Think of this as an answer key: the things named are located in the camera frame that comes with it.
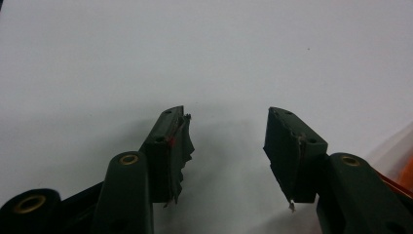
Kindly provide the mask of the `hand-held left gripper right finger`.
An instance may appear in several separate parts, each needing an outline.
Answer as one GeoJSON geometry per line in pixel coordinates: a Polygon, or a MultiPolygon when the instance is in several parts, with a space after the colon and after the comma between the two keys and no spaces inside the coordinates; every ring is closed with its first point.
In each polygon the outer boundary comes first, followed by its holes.
{"type": "Polygon", "coordinates": [[[264,151],[289,208],[314,203],[328,143],[289,110],[270,107],[264,151]]]}

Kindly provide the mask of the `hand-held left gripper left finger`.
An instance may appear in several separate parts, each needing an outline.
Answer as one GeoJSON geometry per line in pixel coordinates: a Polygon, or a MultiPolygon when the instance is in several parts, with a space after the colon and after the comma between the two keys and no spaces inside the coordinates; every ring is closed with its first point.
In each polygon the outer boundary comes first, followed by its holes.
{"type": "Polygon", "coordinates": [[[182,170],[195,151],[189,134],[191,115],[184,106],[169,108],[161,113],[139,151],[148,161],[151,201],[178,202],[182,191],[182,170]]]}

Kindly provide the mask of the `orange translucent plastic item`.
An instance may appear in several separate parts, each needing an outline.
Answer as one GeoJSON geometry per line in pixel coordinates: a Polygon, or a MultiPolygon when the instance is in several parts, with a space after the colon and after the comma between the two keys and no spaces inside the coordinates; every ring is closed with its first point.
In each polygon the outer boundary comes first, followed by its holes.
{"type": "Polygon", "coordinates": [[[366,159],[393,191],[413,199],[413,122],[386,139],[366,159]]]}

